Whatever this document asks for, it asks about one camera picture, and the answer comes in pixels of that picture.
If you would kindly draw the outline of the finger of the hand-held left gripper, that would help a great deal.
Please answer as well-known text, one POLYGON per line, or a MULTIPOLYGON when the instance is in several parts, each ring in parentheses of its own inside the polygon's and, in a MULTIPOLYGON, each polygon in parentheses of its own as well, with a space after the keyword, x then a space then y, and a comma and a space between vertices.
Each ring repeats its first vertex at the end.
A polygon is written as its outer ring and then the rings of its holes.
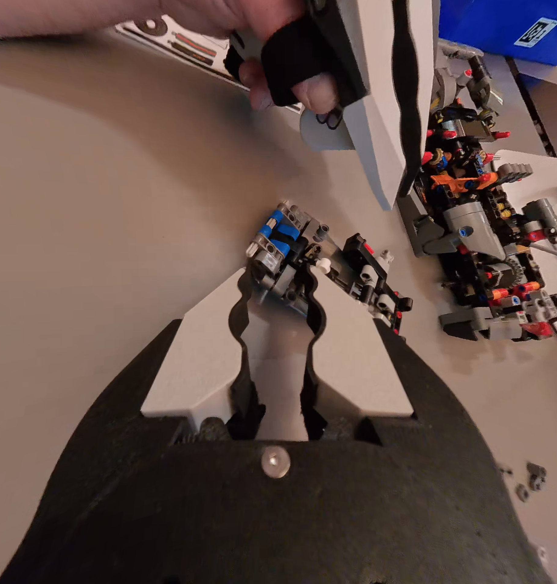
POLYGON ((345 1, 344 26, 366 90, 344 122, 383 210, 411 188, 426 131, 426 1, 345 1))
POLYGON ((422 137, 426 136, 428 129, 439 20, 439 1, 415 2, 415 50, 419 73, 417 105, 422 137))

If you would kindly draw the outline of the lego instruction booklet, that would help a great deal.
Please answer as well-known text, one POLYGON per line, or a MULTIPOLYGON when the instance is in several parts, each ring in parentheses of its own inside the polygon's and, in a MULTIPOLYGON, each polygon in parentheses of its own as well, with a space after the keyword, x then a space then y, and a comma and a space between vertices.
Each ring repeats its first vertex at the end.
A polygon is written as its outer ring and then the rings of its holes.
POLYGON ((222 39, 189 31, 168 15, 154 19, 130 20, 115 25, 114 28, 123 36, 146 47, 172 56, 249 92, 249 88, 239 80, 239 67, 250 56, 239 39, 222 39))

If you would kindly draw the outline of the white monitor stand base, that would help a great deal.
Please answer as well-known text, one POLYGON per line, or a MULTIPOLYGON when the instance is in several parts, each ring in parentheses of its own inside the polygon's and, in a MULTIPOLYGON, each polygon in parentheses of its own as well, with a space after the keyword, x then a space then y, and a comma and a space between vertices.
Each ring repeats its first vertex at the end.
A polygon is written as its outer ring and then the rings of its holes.
POLYGON ((530 217, 522 234, 534 231, 526 243, 528 259, 540 273, 543 285, 537 291, 519 291, 527 309, 522 325, 529 338, 539 340, 557 336, 557 158, 524 152, 499 150, 491 163, 495 172, 507 165, 530 176, 502 186, 507 199, 519 214, 530 217))

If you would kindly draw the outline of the small black blue lego assembly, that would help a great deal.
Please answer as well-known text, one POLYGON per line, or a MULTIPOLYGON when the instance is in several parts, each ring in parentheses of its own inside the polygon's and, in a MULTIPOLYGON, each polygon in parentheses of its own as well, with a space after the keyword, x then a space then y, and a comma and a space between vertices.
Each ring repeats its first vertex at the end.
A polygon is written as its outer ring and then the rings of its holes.
POLYGON ((340 248, 323 223, 298 206, 282 201, 251 240, 246 250, 253 278, 263 289, 262 298, 274 295, 284 305, 306 316, 309 292, 304 274, 320 268, 327 278, 353 300, 359 301, 374 319, 380 319, 399 335, 404 312, 413 299, 393 291, 388 272, 393 255, 375 254, 359 233, 340 248))

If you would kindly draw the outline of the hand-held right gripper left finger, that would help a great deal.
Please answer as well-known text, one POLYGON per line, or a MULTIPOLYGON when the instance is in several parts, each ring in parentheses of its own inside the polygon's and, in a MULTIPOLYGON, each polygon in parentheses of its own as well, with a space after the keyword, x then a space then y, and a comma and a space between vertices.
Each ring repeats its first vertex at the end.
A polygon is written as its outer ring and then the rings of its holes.
POLYGON ((184 418, 197 431, 208 419, 231 438, 256 438, 266 407, 251 377, 246 343, 253 278, 238 269, 183 316, 141 406, 146 418, 184 418))

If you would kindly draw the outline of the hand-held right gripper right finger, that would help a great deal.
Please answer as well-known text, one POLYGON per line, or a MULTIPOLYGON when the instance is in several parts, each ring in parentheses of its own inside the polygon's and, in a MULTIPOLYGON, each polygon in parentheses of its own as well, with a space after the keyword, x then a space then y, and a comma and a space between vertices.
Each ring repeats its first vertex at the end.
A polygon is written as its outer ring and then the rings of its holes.
POLYGON ((385 347, 391 330, 315 265, 306 268, 306 352, 301 413, 309 440, 354 439, 373 419, 411 420, 414 408, 385 347))

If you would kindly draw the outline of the large lego car chassis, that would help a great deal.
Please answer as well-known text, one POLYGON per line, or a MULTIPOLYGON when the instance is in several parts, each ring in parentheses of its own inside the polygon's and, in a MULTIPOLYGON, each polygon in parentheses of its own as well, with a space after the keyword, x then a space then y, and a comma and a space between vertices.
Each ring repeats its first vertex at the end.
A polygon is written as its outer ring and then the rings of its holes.
POLYGON ((557 212, 547 198, 517 210, 506 188, 529 179, 487 145, 503 99, 483 52, 440 40, 421 167, 398 199, 414 254, 437 256, 456 307, 439 316, 455 338, 524 342, 557 333, 557 293, 548 293, 533 252, 557 256, 557 212))

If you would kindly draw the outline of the person's left hand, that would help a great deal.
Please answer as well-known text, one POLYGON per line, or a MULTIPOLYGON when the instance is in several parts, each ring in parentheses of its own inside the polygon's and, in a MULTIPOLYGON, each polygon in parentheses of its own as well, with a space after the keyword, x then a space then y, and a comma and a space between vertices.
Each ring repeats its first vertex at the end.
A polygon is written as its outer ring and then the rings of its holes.
MULTIPOLYGON (((157 1, 157 6, 161 14, 188 30, 222 38, 234 30, 250 29, 262 42, 305 12, 303 1, 157 1)), ((249 99, 255 110, 275 105, 258 61, 245 61, 239 68, 239 77, 250 90, 249 99)), ((292 91, 297 101, 317 114, 326 114, 337 104, 336 85, 330 74, 304 80, 292 91)))

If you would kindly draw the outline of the blue plastic storage bin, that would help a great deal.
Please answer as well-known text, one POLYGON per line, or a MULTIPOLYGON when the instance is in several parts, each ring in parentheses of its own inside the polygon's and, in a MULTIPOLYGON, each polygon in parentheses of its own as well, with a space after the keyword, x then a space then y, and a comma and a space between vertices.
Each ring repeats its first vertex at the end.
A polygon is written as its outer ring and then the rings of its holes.
POLYGON ((557 66, 557 1, 441 1, 439 36, 557 66))

